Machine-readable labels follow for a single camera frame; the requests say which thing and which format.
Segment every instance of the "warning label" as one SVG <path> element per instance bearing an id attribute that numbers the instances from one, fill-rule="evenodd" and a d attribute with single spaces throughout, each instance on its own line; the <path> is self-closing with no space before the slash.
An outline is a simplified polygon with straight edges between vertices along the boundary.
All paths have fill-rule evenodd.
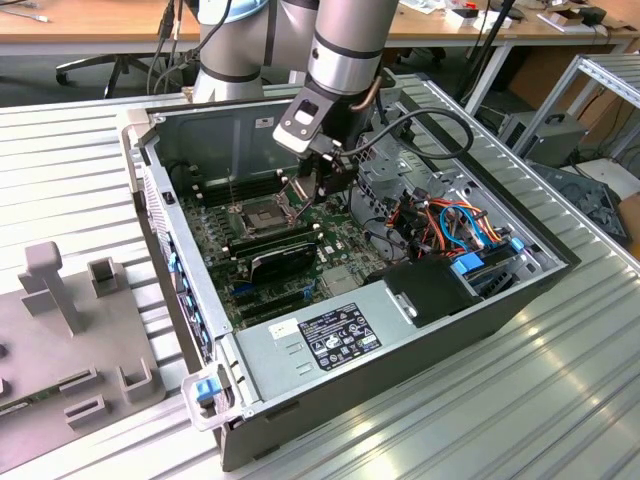
<path id="1" fill-rule="evenodd" d="M 299 322 L 298 328 L 325 371 L 382 346 L 355 303 Z"/>

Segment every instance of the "metal workbench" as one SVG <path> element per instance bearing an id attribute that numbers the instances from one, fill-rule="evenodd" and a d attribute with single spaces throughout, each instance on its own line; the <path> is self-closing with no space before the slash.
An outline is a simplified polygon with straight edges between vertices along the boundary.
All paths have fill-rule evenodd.
<path id="1" fill-rule="evenodd" d="M 464 115 L 432 83 L 400 78 L 421 106 L 448 102 Z M 55 237 L 69 271 L 107 251 L 126 262 L 163 381 L 176 392 L 186 369 L 114 128 L 118 109 L 152 102 L 0 110 L 0 223 Z M 231 474 L 220 471 L 213 436 L 191 428 L 174 395 L 6 478 L 640 477 L 639 265 L 466 118 L 478 161 L 582 259 L 550 293 L 496 335 Z M 416 143 L 433 148 L 425 134 Z M 15 262 L 4 255 L 11 239 L 0 241 L 4 286 Z"/>

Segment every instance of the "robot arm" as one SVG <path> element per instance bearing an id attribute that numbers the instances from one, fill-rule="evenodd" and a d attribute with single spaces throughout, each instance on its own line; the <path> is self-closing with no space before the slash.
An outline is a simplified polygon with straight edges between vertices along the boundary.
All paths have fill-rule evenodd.
<path id="1" fill-rule="evenodd" d="M 224 18 L 201 51 L 194 102 L 262 95 L 262 65 L 304 70 L 307 79 L 273 137 L 300 159 L 297 179 L 313 202 L 344 190 L 354 148 L 380 85 L 382 50 L 398 0 L 201 0 L 201 36 Z"/>
<path id="2" fill-rule="evenodd" d="M 349 141 L 353 105 L 372 88 L 398 0 L 322 0 L 315 24 L 305 86 L 274 131 L 283 147 L 306 158 L 328 153 L 318 135 L 324 126 L 346 126 L 329 133 Z"/>

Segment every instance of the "motherboard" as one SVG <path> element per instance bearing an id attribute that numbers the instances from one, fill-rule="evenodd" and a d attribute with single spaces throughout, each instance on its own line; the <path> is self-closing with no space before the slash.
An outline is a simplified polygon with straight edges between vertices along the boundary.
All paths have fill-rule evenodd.
<path id="1" fill-rule="evenodd" d="M 252 198 L 260 188 L 218 190 L 181 202 L 236 330 L 355 290 L 389 264 L 385 254 L 392 252 L 371 243 L 347 208 L 346 192 L 305 209 L 291 189 Z"/>

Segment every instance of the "power supply unit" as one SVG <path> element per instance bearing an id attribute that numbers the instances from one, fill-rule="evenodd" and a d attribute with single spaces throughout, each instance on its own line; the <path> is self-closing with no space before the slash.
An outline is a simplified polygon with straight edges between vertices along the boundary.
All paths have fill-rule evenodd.
<path id="1" fill-rule="evenodd" d="M 498 138 L 513 148 L 529 126 L 535 111 L 513 113 L 505 117 Z M 549 167 L 560 167 L 578 146 L 587 129 L 566 112 L 549 115 L 525 146 L 522 158 L 533 160 Z"/>

